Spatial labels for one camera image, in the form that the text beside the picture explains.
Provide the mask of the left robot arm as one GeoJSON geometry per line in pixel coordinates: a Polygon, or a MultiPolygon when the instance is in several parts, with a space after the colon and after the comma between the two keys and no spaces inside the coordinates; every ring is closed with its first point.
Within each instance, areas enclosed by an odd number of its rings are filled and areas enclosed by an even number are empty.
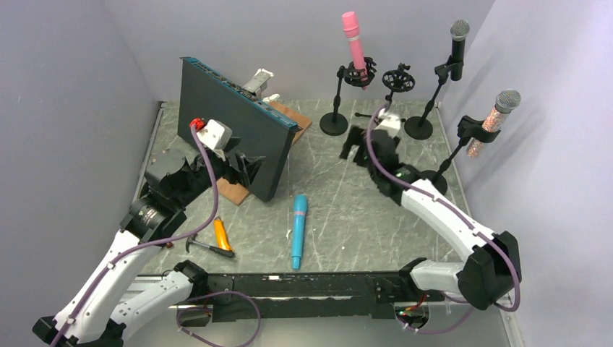
{"type": "Polygon", "coordinates": [[[175,232],[191,202],[211,189],[217,207],[216,181],[241,183],[247,177],[212,150],[193,161],[170,157],[151,167],[142,196],[130,205],[103,260],[60,312],[38,319],[33,333],[49,346],[123,346],[172,304],[201,302],[210,293],[209,275],[189,260],[132,299],[121,299],[153,256],[178,240],[175,232]]]}

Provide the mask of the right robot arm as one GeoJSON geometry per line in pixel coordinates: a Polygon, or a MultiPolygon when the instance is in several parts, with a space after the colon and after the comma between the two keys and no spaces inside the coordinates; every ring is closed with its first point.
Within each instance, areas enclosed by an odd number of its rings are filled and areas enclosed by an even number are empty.
{"type": "Polygon", "coordinates": [[[353,161],[368,170],[380,193],[433,228],[460,257],[458,263],[411,263],[398,281],[401,296],[415,300],[425,291],[440,291],[460,294],[476,309],[517,311],[522,281],[518,240],[508,231],[497,233],[477,222],[413,166],[401,163],[399,141],[385,130],[352,126],[340,158],[357,147],[353,161]]]}

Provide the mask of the black tripod shock-mount stand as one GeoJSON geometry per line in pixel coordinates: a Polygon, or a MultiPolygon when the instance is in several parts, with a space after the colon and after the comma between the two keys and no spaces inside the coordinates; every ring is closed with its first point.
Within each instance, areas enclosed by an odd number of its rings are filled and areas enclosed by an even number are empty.
{"type": "Polygon", "coordinates": [[[414,88],[416,81],[409,73],[410,68],[410,65],[399,63],[396,69],[388,70],[383,74],[382,83],[390,90],[390,93],[385,96],[387,110],[391,107],[394,94],[406,93],[414,88]]]}

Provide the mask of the blue microphone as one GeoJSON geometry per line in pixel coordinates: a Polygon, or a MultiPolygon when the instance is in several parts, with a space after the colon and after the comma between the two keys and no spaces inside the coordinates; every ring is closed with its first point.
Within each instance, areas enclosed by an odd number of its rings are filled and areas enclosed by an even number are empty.
{"type": "Polygon", "coordinates": [[[293,229],[291,240],[291,268],[299,270],[304,245],[304,227],[308,211],[308,199],[298,194],[293,201],[293,229]]]}

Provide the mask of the dark grey rack unit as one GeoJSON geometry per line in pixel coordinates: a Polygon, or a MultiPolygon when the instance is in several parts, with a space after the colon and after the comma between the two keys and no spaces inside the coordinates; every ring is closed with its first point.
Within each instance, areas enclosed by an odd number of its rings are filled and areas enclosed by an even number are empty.
{"type": "Polygon", "coordinates": [[[192,147],[196,143],[189,125],[196,118],[231,130],[228,163],[255,197],[263,202],[274,198],[301,126],[199,59],[184,57],[177,134],[192,147]]]}

